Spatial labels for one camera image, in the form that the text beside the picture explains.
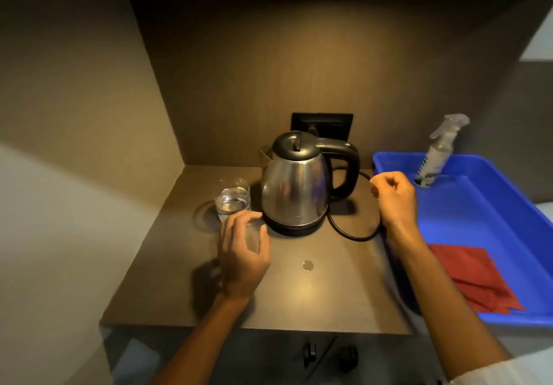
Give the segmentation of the white sleeve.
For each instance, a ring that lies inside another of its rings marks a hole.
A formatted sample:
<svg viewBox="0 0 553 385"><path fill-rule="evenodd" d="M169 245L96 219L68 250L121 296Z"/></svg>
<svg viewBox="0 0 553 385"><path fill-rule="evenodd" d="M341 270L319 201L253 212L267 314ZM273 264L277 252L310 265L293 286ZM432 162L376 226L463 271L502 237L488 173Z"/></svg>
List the white sleeve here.
<svg viewBox="0 0 553 385"><path fill-rule="evenodd" d="M473 370L450 385L553 385L553 347Z"/></svg>

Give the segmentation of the stainless steel electric kettle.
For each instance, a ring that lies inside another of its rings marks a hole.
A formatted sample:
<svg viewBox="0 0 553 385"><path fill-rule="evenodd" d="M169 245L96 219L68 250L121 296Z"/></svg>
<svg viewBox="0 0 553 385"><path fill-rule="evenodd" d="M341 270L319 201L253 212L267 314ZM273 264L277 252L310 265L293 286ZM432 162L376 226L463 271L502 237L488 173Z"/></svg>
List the stainless steel electric kettle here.
<svg viewBox="0 0 553 385"><path fill-rule="evenodd" d="M259 153L261 209L286 225L314 222L330 203L348 198L361 168L355 146L309 132L281 134Z"/></svg>

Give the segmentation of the person's right hand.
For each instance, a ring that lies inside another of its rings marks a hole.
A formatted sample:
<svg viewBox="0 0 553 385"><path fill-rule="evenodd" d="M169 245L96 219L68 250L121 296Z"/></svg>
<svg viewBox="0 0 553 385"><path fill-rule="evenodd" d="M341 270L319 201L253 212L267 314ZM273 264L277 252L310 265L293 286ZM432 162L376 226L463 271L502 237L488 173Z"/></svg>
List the person's right hand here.
<svg viewBox="0 0 553 385"><path fill-rule="evenodd" d="M379 211L387 230L397 238L419 234L416 190L405 176L405 199L386 198L378 201Z"/></svg>

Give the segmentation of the person's left hand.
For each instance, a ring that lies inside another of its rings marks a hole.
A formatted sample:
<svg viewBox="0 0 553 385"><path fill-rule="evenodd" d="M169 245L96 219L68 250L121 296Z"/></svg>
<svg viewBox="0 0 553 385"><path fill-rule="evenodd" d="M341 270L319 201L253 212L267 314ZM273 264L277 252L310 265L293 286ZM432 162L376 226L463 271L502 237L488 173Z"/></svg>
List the person's left hand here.
<svg viewBox="0 0 553 385"><path fill-rule="evenodd" d="M253 251L248 249L247 228L260 220L262 213L242 210L222 223L218 241L222 288L229 298L250 301L271 264L254 264Z"/></svg>

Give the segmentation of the person's right forearm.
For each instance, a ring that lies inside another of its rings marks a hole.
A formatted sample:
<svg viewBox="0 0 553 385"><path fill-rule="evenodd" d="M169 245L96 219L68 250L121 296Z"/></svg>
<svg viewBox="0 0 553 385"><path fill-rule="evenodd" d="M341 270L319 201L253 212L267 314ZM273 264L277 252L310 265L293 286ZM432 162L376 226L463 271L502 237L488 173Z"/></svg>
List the person's right forearm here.
<svg viewBox="0 0 553 385"><path fill-rule="evenodd" d="M446 377L512 359L469 306L415 223L385 223L387 237L401 260Z"/></svg>

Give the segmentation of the blue plastic tray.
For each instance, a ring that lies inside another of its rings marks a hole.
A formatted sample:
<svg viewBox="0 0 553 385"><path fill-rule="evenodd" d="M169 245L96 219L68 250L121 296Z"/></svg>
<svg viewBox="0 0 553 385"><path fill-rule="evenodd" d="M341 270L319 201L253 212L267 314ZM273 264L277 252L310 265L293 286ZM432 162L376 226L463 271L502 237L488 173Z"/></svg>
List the blue plastic tray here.
<svg viewBox="0 0 553 385"><path fill-rule="evenodd" d="M525 308L481 319L553 328L553 222L476 155L453 155L430 187L415 188L426 243L485 249Z"/></svg>

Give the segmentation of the red cloth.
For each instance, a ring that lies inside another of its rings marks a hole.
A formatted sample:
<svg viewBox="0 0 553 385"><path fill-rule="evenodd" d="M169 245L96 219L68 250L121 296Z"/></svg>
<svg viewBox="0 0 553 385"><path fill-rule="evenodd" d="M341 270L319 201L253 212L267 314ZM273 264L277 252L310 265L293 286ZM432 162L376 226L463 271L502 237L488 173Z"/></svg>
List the red cloth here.
<svg viewBox="0 0 553 385"><path fill-rule="evenodd" d="M485 249L456 244L430 244L429 249L475 312L525 311Z"/></svg>

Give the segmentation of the black wall socket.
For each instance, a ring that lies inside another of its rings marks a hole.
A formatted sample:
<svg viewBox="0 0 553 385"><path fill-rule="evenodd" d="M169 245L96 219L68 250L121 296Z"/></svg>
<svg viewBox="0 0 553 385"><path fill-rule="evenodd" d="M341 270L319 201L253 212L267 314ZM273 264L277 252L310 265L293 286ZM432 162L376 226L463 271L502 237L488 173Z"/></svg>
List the black wall socket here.
<svg viewBox="0 0 553 385"><path fill-rule="evenodd" d="M347 142L353 118L352 113L294 112L291 116L290 130Z"/></svg>

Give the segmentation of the clear spray bottle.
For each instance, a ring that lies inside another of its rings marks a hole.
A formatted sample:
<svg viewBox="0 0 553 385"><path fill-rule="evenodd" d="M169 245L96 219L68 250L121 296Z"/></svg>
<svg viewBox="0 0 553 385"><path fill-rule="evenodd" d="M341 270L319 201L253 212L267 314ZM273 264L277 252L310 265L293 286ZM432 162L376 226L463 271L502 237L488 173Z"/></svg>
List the clear spray bottle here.
<svg viewBox="0 0 553 385"><path fill-rule="evenodd" d="M434 183L453 153L454 140L459 131L469 123L469 117L464 114L444 116L443 122L430 135L433 142L418 169L415 184L430 187Z"/></svg>

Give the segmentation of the person's left forearm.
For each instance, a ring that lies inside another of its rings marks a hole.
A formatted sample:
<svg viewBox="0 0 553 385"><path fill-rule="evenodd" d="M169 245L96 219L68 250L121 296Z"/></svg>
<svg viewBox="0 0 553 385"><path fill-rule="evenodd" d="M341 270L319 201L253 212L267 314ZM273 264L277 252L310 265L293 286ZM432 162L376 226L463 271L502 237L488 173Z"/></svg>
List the person's left forearm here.
<svg viewBox="0 0 553 385"><path fill-rule="evenodd" d="M207 385L223 345L252 298L220 293L151 385Z"/></svg>

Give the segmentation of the clear glass of water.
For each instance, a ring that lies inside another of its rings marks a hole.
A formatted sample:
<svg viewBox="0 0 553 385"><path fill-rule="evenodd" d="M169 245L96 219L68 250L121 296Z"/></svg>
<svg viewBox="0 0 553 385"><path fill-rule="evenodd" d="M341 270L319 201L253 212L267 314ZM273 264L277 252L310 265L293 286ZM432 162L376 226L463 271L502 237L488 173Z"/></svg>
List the clear glass of water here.
<svg viewBox="0 0 553 385"><path fill-rule="evenodd" d="M240 177L219 179L215 187L214 203L220 223L224 223L232 214L252 210L248 182Z"/></svg>

